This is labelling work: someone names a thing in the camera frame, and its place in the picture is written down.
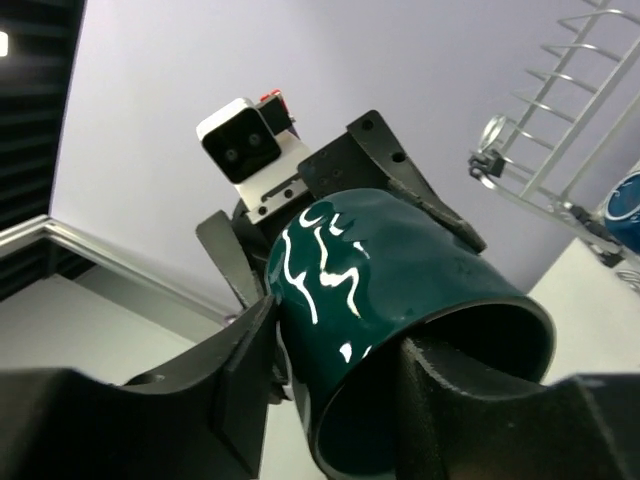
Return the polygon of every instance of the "blue ceramic object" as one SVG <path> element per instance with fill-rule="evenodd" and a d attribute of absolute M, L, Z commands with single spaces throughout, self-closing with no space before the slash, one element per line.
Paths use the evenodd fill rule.
<path fill-rule="evenodd" d="M 468 354 L 530 380 L 551 356 L 550 320 L 533 300 L 381 190 L 314 203 L 280 234 L 265 275 L 310 449 L 330 477 L 393 472 L 394 345 L 408 329 L 429 323 Z"/>
<path fill-rule="evenodd" d="M 624 178 L 606 202 L 604 224 L 611 234 L 640 253 L 640 172 Z"/>

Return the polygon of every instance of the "black camera face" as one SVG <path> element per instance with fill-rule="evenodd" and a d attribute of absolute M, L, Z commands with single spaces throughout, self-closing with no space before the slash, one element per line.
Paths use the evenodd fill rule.
<path fill-rule="evenodd" d="M 205 150 L 234 184 L 278 159 L 282 150 L 260 113 L 247 108 L 202 139 Z"/>

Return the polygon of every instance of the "dish rack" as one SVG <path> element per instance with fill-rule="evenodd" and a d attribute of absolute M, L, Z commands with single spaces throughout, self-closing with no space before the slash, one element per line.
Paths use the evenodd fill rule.
<path fill-rule="evenodd" d="M 544 185 L 549 175 L 562 163 L 569 147 L 640 57 L 639 16 L 628 11 L 610 8 L 611 0 L 581 1 L 587 4 L 587 13 L 558 20 L 562 28 L 574 35 L 573 40 L 564 44 L 553 43 L 541 46 L 545 52 L 557 57 L 555 67 L 550 70 L 526 70 L 527 74 L 542 82 L 539 90 L 532 97 L 513 93 L 526 104 L 526 109 L 519 118 L 496 115 L 489 121 L 477 150 L 472 152 L 469 173 L 501 197 L 572 231 L 599 254 L 603 263 L 611 262 L 609 266 L 613 266 L 625 259 L 634 268 L 640 269 L 640 259 L 616 241 L 605 229 L 602 222 L 602 205 L 595 211 L 587 211 L 571 199 L 571 194 L 585 173 L 602 158 L 606 147 L 610 145 L 623 125 L 640 109 L 640 93 L 628 104 L 611 130 L 599 140 L 570 179 L 563 182 L 563 188 L 551 189 Z M 598 46 L 594 44 L 596 42 L 592 43 L 590 33 L 593 28 L 603 18 L 612 17 L 615 21 L 626 22 L 628 24 L 625 25 L 626 28 L 638 29 L 637 38 L 624 54 Z M 593 85 L 584 78 L 579 78 L 567 68 L 579 51 L 584 52 L 582 55 L 591 55 L 594 61 L 599 58 L 606 59 L 606 63 L 610 65 L 610 71 L 607 71 L 608 75 L 600 85 Z M 586 92 L 584 95 L 588 96 L 588 101 L 578 115 L 571 115 L 553 106 L 553 102 L 549 100 L 549 94 L 557 85 Z M 559 141 L 549 142 L 540 138 L 534 133 L 534 128 L 530 128 L 531 119 L 536 112 L 539 112 L 539 115 L 549 115 L 561 120 L 561 122 L 554 120 L 563 125 Z M 539 159 L 541 161 L 538 161 L 535 167 L 520 161 L 522 159 L 510 156 L 510 149 L 517 140 L 533 142 L 545 152 L 544 157 Z M 634 285 L 640 291 L 640 281 Z"/>

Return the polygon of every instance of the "cup opening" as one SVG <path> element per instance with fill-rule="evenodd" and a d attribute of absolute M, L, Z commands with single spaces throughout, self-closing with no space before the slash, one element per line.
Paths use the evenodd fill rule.
<path fill-rule="evenodd" d="M 419 328 L 487 366 L 537 382 L 553 350 L 545 317 L 531 300 L 510 299 L 440 313 L 411 331 Z M 366 476 L 393 470 L 397 355 L 407 333 L 372 351 L 327 406 L 315 439 L 316 458 L 325 471 Z"/>

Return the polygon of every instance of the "black slat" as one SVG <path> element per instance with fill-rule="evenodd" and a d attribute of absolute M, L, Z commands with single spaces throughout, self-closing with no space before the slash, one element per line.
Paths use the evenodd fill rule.
<path fill-rule="evenodd" d="M 83 0 L 0 0 L 0 230 L 47 214 Z M 0 301 L 58 272 L 93 264 L 39 241 L 0 259 Z"/>

